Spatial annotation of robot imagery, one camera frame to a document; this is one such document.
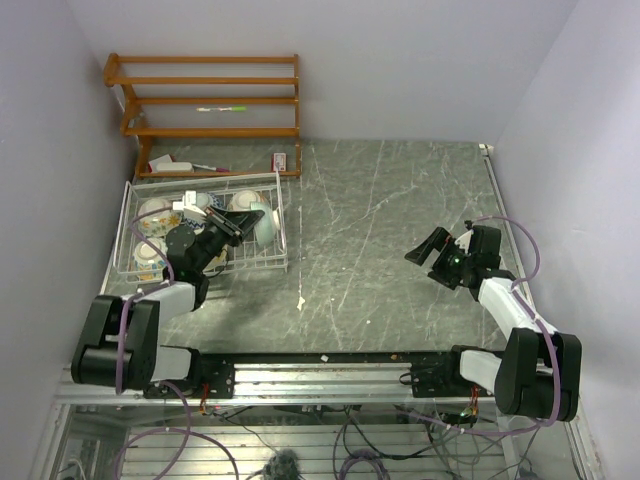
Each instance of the dish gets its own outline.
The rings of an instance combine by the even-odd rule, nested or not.
[[[150,198],[142,204],[138,210],[138,216],[162,208],[171,208],[171,206],[171,202],[166,198]],[[138,230],[145,237],[164,237],[169,230],[180,225],[181,220],[182,216],[179,213],[165,210],[142,218],[138,222]]]
[[[215,193],[207,192],[207,193],[198,193],[196,194],[196,206],[206,212],[206,209],[209,207],[216,207],[224,209],[224,202],[220,197],[218,197]],[[198,230],[204,228],[204,222],[197,222],[190,218],[185,217],[184,223],[189,225],[194,230]]]
[[[251,202],[268,203],[258,192],[254,190],[242,190],[231,198],[227,208],[231,211],[251,210]]]
[[[161,238],[148,238],[162,253],[167,253],[167,245]],[[140,281],[152,281],[162,279],[162,269],[166,267],[166,262],[147,243],[139,242],[133,251],[133,268],[136,272],[149,272],[138,274]]]
[[[265,202],[251,202],[250,208],[264,212],[264,216],[253,227],[253,231],[258,245],[266,247],[273,242],[281,228],[279,211],[277,209],[271,210],[271,206]]]

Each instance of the small box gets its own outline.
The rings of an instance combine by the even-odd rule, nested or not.
[[[158,165],[160,165],[161,163],[171,163],[175,161],[176,159],[173,158],[173,155],[163,155],[149,162],[149,170],[151,171],[151,173],[157,173]]]
[[[286,172],[287,171],[287,154],[274,153],[271,155],[271,171]]]

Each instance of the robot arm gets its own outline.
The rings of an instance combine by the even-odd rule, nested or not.
[[[197,350],[166,347],[158,343],[160,326],[173,317],[191,312],[204,303],[209,279],[203,273],[209,262],[220,255],[226,245],[240,245],[264,212],[228,212],[195,206],[195,192],[186,192],[174,210],[205,223],[196,234],[180,225],[166,238],[167,258],[175,281],[168,284],[165,268],[164,288],[149,293],[127,312],[127,331],[123,358],[123,390],[147,389],[155,380],[173,380],[183,391],[202,384],[202,368]],[[99,295],[89,309],[71,363],[76,383],[114,386],[118,361],[117,336],[127,300],[124,297]]]
[[[494,393],[503,413],[549,418],[554,396],[549,351],[540,329],[515,297],[514,276],[500,269],[501,232],[471,222],[466,226],[468,231],[458,239],[444,228],[436,228],[405,258],[423,265],[433,250],[440,252],[429,277],[452,290],[468,288],[508,339],[501,357],[475,347],[460,347],[459,375]],[[527,306],[551,335],[561,379],[558,420],[570,421],[578,406],[582,346],[577,337],[559,332],[530,304]]]

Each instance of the gray marble countertop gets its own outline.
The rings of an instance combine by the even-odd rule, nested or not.
[[[266,169],[274,151],[192,142],[154,147],[153,156]],[[457,236],[464,220],[499,213],[477,144],[307,141],[303,170],[282,182],[288,271],[217,277],[202,308],[162,326],[164,344],[218,353],[504,347],[467,291],[440,286],[426,264],[403,258],[436,226]],[[506,235],[502,256],[515,272]],[[109,272],[107,293],[134,289]]]

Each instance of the wooden shelf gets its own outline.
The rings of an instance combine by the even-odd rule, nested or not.
[[[290,65],[293,68],[291,76],[278,77],[227,77],[227,76],[127,76],[124,64],[231,64],[231,65]],[[296,145],[296,169],[283,172],[285,176],[300,176],[302,173],[300,146],[300,99],[298,55],[289,57],[189,57],[189,56],[119,56],[109,55],[103,71],[105,85],[112,87],[120,85],[125,96],[125,112],[120,124],[123,135],[136,135],[140,144],[136,175],[147,177],[216,177],[227,175],[245,175],[257,172],[187,172],[187,173],[150,173],[148,163],[150,159],[153,138],[293,138]],[[138,97],[134,85],[272,85],[280,86],[279,95],[243,96],[243,97]],[[282,87],[292,89],[291,96],[282,96]],[[184,127],[156,127],[150,125],[148,116],[143,110],[144,105],[290,105],[294,108],[295,122],[290,127],[238,127],[238,128],[184,128]]]
[[[175,138],[297,137],[296,128],[127,128],[125,135]]]
[[[293,97],[141,97],[137,105],[295,105]]]

